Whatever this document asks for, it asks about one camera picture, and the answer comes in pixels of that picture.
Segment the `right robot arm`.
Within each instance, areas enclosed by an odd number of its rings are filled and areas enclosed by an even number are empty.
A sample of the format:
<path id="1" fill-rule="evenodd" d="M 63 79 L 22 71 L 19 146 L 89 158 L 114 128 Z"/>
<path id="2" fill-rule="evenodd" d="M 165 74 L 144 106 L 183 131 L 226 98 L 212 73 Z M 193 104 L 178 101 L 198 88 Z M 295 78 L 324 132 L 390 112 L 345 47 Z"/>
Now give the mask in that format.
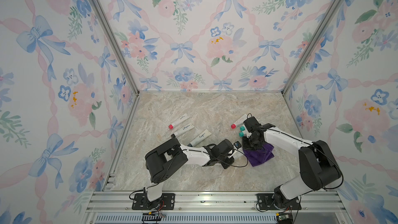
<path id="1" fill-rule="evenodd" d="M 264 145 L 279 147 L 296 156 L 299 161 L 300 174 L 274 189 L 274 203 L 281 208 L 299 196 L 320 189 L 336 189 L 343 172 L 324 141 L 309 141 L 288 134 L 275 125 L 260 124 L 255 117 L 249 117 L 240 127 L 244 147 L 259 151 Z"/>

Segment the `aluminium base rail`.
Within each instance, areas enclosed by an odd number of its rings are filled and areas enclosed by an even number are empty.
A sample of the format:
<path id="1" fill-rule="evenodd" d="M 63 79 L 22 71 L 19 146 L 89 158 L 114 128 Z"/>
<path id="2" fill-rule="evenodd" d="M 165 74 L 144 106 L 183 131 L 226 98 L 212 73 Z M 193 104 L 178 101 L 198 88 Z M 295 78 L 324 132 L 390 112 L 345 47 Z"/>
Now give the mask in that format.
<path id="1" fill-rule="evenodd" d="M 134 210 L 127 191 L 95 193 L 81 221 L 83 224 L 276 224 L 288 214 L 293 224 L 351 224 L 340 196 L 333 191 L 300 197 L 288 210 L 264 206 L 257 192 L 176 191 L 173 210 L 162 207 L 149 215 Z"/>

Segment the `white tube centre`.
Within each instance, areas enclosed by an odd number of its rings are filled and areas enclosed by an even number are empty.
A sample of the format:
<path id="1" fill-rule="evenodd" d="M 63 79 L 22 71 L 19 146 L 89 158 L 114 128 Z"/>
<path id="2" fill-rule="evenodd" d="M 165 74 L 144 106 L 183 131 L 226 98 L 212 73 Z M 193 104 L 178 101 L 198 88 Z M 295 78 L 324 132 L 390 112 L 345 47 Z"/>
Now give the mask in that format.
<path id="1" fill-rule="evenodd" d="M 208 138 L 209 136 L 211 136 L 211 132 L 206 129 L 201 134 L 199 134 L 194 140 L 192 140 L 188 144 L 188 146 L 195 147 L 195 146 L 199 145 L 202 141 L 204 141 L 206 138 Z"/>

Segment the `white tube pink cap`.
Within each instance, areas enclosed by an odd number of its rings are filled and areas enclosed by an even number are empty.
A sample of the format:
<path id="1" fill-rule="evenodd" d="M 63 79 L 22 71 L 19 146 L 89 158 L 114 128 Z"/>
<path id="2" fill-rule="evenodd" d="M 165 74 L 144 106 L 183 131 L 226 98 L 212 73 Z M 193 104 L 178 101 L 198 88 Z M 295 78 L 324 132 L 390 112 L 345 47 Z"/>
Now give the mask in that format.
<path id="1" fill-rule="evenodd" d="M 190 116 L 188 114 L 183 114 L 181 117 L 179 117 L 177 120 L 175 120 L 174 122 L 172 122 L 169 125 L 169 129 L 170 130 L 174 129 L 176 126 L 178 126 L 179 124 L 183 123 L 184 121 L 186 121 L 189 118 L 190 118 Z"/>
<path id="2" fill-rule="evenodd" d="M 241 124 L 243 124 L 243 122 L 247 119 L 247 114 L 243 114 L 238 120 L 234 121 L 233 124 L 231 125 L 232 129 L 237 128 L 238 126 L 240 126 Z"/>

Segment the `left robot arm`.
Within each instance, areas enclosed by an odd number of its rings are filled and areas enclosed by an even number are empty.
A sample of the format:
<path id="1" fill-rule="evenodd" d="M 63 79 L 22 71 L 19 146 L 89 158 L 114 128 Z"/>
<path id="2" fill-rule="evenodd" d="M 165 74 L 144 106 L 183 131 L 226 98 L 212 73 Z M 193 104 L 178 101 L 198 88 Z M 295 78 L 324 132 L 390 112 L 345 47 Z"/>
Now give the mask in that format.
<path id="1" fill-rule="evenodd" d="M 161 199 L 164 182 L 184 165 L 212 167 L 219 164 L 227 169 L 235 161 L 235 152 L 236 147 L 227 139 L 199 148 L 182 145 L 177 138 L 166 141 L 145 155 L 151 180 L 151 185 L 144 189 L 147 200 Z"/>

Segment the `white tube black cap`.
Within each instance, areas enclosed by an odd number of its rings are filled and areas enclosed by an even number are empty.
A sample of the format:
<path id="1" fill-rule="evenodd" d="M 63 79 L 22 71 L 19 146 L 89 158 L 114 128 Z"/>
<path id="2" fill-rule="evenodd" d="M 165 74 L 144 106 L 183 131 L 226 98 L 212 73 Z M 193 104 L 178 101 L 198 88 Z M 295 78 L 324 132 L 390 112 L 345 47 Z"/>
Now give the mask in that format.
<path id="1" fill-rule="evenodd" d="M 232 154 L 232 157 L 234 158 L 234 159 L 238 159 L 238 158 L 240 158 L 240 157 L 242 157 L 242 156 L 244 156 L 245 154 L 244 154 L 244 152 L 243 152 L 243 150 L 242 149 L 238 149 L 238 150 L 234 150 L 234 152 L 233 152 L 233 154 Z"/>

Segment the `purple cloth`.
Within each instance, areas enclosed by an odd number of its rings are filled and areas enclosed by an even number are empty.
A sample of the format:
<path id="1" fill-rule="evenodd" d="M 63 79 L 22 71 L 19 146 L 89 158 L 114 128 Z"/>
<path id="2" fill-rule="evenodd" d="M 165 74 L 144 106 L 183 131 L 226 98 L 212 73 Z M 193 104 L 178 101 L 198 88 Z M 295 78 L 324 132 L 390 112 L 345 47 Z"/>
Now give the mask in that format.
<path id="1" fill-rule="evenodd" d="M 274 158 L 273 149 L 273 145 L 265 144 L 260 150 L 243 149 L 243 152 L 251 166 L 257 167 Z"/>

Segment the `aluminium corner post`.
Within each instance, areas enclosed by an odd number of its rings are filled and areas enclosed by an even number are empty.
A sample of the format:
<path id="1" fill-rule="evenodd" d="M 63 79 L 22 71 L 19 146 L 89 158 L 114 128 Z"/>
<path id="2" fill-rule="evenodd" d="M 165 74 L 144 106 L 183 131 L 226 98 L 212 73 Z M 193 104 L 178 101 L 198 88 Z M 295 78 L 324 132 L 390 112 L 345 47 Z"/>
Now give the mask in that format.
<path id="1" fill-rule="evenodd" d="M 105 11 L 104 11 L 100 1 L 99 0 L 89 0 L 89 2 L 91 4 L 91 6 L 93 7 L 94 12 L 96 13 L 99 24 L 101 25 L 102 30 L 104 31 L 104 34 L 105 34 L 106 38 L 108 39 L 113 52 L 116 55 L 117 61 L 119 62 L 121 69 L 126 76 L 127 82 L 133 89 L 134 95 L 136 97 L 138 97 L 140 92 L 134 82 L 133 76 L 131 74 L 131 71 L 129 70 L 127 62 L 125 61 L 125 59 L 122 55 L 121 48 L 117 44 L 115 35 L 112 32 L 111 25 L 106 17 Z"/>
<path id="2" fill-rule="evenodd" d="M 332 0 L 331 3 L 328 5 L 324 13 L 324 17 L 319 21 L 317 29 L 314 31 L 313 37 L 310 39 L 308 47 L 305 48 L 302 57 L 299 58 L 297 65 L 292 71 L 292 74 L 288 77 L 288 81 L 286 82 L 282 90 L 282 94 L 284 97 L 287 97 L 290 89 L 293 88 L 293 84 L 295 83 L 295 80 L 298 77 L 301 69 L 304 67 L 310 55 L 314 51 L 315 46 L 319 43 L 322 36 L 326 32 L 332 18 L 339 11 L 339 8 L 342 6 L 343 1 L 344 0 Z"/>

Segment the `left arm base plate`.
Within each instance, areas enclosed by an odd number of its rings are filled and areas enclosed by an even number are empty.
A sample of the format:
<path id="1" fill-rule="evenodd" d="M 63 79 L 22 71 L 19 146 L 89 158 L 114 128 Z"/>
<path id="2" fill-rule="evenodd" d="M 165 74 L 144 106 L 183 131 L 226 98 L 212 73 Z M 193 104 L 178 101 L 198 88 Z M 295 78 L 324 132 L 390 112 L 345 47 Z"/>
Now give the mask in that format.
<path id="1" fill-rule="evenodd" d="M 137 193 L 134 195 L 132 210 L 173 210 L 175 206 L 175 194 L 162 194 L 162 196 L 154 201 L 149 201 L 146 194 Z"/>

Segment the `white tube dark cap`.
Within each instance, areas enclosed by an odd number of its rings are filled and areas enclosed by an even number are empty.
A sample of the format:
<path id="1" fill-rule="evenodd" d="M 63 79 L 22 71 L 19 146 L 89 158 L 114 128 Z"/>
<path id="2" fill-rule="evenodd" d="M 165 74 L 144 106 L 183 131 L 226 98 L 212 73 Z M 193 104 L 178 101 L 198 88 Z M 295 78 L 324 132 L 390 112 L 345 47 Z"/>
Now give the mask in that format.
<path id="1" fill-rule="evenodd" d="M 190 130 L 192 130 L 192 129 L 194 129 L 194 128 L 195 128 L 195 126 L 194 126 L 193 124 L 189 123 L 189 124 L 183 126 L 180 130 L 174 132 L 174 133 L 171 135 L 171 138 L 177 138 L 177 137 L 179 137 L 179 136 L 181 136 L 181 135 L 187 133 L 188 131 L 190 131 Z"/>

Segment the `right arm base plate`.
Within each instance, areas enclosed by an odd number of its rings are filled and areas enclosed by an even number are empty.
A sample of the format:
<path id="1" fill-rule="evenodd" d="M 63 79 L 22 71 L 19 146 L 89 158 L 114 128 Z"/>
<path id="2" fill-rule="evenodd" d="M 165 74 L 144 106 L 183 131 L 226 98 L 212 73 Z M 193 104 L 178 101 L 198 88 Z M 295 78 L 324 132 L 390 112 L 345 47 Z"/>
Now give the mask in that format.
<path id="1" fill-rule="evenodd" d="M 283 196 L 271 193 L 256 194 L 257 209 L 260 211 L 284 211 L 288 208 L 291 210 L 301 210 L 301 201 L 298 197 L 287 200 Z"/>

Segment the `aluminium corner post right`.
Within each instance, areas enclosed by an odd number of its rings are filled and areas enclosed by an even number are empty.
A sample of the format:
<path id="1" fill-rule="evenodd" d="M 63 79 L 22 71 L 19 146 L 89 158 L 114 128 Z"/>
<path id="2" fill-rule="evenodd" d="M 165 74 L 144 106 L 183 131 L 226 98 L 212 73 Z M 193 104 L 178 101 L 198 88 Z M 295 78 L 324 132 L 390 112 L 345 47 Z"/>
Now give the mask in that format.
<path id="1" fill-rule="evenodd" d="M 293 84 L 295 83 L 295 80 L 298 77 L 301 69 L 304 67 L 310 55 L 314 51 L 315 46 L 319 43 L 322 36 L 326 32 L 332 18 L 339 11 L 339 8 L 342 6 L 343 1 L 344 0 L 332 0 L 331 3 L 328 5 L 324 13 L 324 17 L 319 21 L 317 29 L 314 31 L 313 37 L 310 39 L 308 47 L 305 48 L 302 57 L 299 58 L 297 65 L 292 71 L 292 74 L 288 77 L 288 81 L 286 82 L 282 90 L 282 94 L 284 97 L 287 97 L 290 89 L 293 88 Z"/>

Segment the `aluminium corner post left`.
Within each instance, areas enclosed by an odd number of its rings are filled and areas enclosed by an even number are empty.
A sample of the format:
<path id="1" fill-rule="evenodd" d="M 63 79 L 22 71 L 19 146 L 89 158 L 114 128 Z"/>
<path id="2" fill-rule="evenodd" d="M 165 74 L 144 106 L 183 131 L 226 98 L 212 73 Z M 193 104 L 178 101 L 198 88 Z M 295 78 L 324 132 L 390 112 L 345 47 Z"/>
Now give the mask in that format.
<path id="1" fill-rule="evenodd" d="M 131 74 L 131 71 L 129 70 L 127 62 L 125 61 L 125 59 L 122 55 L 121 48 L 117 44 L 115 35 L 112 32 L 111 25 L 106 17 L 105 11 L 104 11 L 100 1 L 99 0 L 89 0 L 89 2 L 91 4 L 91 6 L 93 7 L 94 12 L 96 13 L 99 24 L 101 25 L 102 30 L 104 31 L 104 34 L 105 34 L 106 38 L 108 39 L 113 52 L 116 55 L 117 61 L 119 62 L 121 69 L 126 76 L 127 82 L 133 89 L 134 95 L 136 97 L 138 97 L 140 92 L 134 82 L 133 76 Z"/>

